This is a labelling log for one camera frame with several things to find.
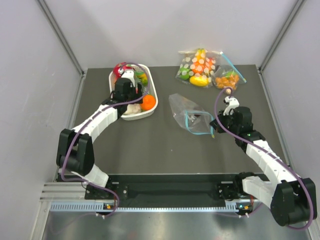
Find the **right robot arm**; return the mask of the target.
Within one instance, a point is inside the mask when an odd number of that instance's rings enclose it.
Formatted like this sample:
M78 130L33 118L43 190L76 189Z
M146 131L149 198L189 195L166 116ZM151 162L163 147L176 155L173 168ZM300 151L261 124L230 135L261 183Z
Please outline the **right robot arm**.
M228 105L215 111L210 123L217 133L228 133L235 143L252 159L267 177L265 182L254 173L238 174L233 192L239 198L251 195L269 208L280 226L295 229L305 222L302 230L317 218L316 185L308 177L300 177L271 149L266 138L254 129L248 107Z

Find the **red fake dragon fruit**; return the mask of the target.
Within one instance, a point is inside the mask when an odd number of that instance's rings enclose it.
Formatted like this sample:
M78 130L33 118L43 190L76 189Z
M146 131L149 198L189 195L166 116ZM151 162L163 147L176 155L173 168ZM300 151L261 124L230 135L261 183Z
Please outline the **red fake dragon fruit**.
M120 78L126 70L133 70L133 68L126 62L120 62L113 68L113 73L117 78Z

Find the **clear blue zip bag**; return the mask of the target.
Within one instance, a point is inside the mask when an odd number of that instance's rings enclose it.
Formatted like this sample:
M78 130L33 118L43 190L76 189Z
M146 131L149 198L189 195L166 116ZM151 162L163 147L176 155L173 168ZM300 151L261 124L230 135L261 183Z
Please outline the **clear blue zip bag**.
M173 118L179 126L193 135L210 135L215 137L214 128L210 123L215 120L212 114L200 105L175 93L168 97Z

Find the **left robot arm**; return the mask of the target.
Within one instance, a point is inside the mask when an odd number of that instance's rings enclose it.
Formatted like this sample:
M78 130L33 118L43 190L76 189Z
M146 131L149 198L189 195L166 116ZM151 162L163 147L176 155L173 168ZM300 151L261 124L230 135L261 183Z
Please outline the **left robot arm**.
M114 191L109 176L95 164L93 143L98 136L126 111L128 105L141 103L143 85L136 85L129 78L119 78L110 96L83 123L73 129L61 131L58 140L56 165L81 179L96 185L102 198L109 198Z

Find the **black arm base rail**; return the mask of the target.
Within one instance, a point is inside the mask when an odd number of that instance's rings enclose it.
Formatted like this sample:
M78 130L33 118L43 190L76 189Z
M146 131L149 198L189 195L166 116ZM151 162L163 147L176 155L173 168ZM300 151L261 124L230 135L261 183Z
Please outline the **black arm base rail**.
M120 200L120 207L222 207L227 202L257 203L238 193L235 173L112 174L107 188L88 185L85 200Z

